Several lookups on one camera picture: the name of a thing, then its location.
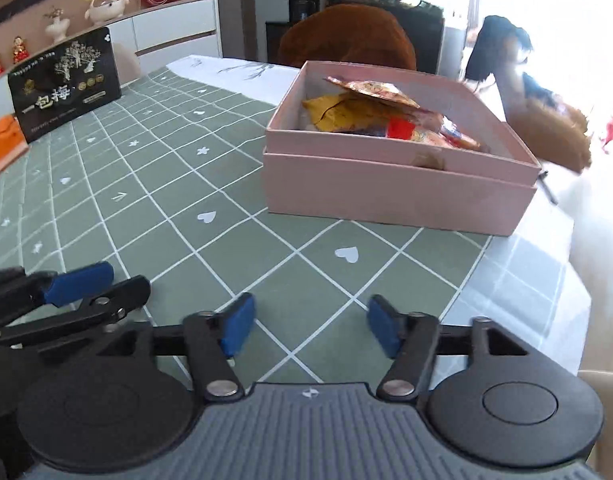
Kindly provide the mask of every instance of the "white drawer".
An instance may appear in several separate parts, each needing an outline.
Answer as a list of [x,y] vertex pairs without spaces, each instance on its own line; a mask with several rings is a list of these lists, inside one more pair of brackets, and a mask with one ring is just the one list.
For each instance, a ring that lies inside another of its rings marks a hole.
[[185,41],[143,54],[138,59],[142,73],[148,74],[182,57],[190,56],[190,54],[219,57],[218,37],[213,34],[205,38]]
[[215,30],[213,0],[199,0],[133,17],[138,50]]
[[107,25],[110,30],[110,40],[113,43],[120,43],[128,48],[131,52],[138,50],[136,44],[136,35],[133,32],[133,22],[131,18],[125,18],[119,22]]

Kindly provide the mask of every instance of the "white vase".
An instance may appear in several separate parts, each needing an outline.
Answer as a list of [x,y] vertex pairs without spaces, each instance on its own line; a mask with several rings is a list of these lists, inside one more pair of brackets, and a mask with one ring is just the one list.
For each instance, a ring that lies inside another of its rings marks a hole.
[[48,37],[53,38],[53,44],[55,44],[66,39],[66,30],[69,25],[71,25],[71,20],[68,18],[60,20],[60,17],[56,16],[53,18],[53,23],[47,25],[44,31]]

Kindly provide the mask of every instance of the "pink box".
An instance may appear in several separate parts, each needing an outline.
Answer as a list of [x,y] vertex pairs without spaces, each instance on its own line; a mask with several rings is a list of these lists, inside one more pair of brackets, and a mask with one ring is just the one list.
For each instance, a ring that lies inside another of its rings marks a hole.
[[[395,84],[487,143],[491,154],[407,140],[299,130],[302,101],[340,91],[327,75]],[[442,161],[444,170],[419,167]],[[441,76],[307,61],[266,130],[269,211],[510,235],[536,192],[540,166],[508,124]]]

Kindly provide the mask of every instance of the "white heart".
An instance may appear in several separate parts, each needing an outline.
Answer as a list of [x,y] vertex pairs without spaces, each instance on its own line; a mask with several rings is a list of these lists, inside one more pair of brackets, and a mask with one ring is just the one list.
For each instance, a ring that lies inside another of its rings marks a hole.
[[335,255],[338,258],[344,258],[350,264],[356,263],[360,259],[360,253],[357,247],[343,247],[335,250]]
[[216,212],[211,211],[210,213],[201,213],[198,215],[198,220],[202,220],[205,224],[210,224],[213,222],[213,219],[216,217]]

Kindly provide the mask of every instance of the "orange package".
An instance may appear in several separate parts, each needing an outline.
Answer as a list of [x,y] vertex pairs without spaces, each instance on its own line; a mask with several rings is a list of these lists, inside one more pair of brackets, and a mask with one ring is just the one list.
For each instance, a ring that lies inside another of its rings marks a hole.
[[29,145],[20,129],[18,120],[12,115],[0,119],[0,172],[16,158],[25,153]]

